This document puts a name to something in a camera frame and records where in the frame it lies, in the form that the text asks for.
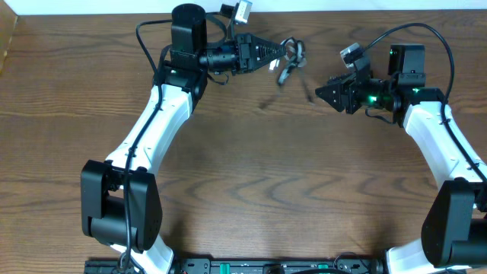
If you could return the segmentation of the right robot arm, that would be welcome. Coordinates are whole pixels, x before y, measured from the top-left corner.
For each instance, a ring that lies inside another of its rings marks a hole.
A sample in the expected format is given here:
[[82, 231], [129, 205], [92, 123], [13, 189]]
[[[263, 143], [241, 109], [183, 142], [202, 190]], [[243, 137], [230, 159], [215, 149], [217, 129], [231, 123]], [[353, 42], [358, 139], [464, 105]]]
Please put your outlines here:
[[423, 222], [421, 236], [393, 247], [373, 266], [374, 273], [456, 272], [486, 265], [486, 164], [475, 153], [443, 103], [439, 88], [425, 85], [425, 48], [390, 47], [388, 79], [374, 78], [364, 48], [354, 43], [340, 53], [349, 73], [315, 90], [339, 112], [360, 108], [386, 110], [405, 129], [425, 158], [438, 194]]

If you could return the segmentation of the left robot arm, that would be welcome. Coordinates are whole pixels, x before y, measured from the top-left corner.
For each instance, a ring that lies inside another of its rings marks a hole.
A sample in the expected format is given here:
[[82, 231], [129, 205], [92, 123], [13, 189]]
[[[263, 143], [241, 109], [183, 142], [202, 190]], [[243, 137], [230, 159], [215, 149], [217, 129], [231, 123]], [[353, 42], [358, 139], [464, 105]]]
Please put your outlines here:
[[160, 234], [163, 212], [156, 177], [180, 127], [191, 117], [207, 84], [223, 74], [241, 75], [277, 62], [280, 43], [251, 33], [251, 3], [207, 12], [196, 4], [176, 6], [171, 42], [151, 60], [154, 76], [146, 107], [123, 142], [103, 161], [81, 171], [81, 225], [85, 235], [119, 253], [117, 260], [88, 260], [87, 273], [172, 273], [174, 253]]

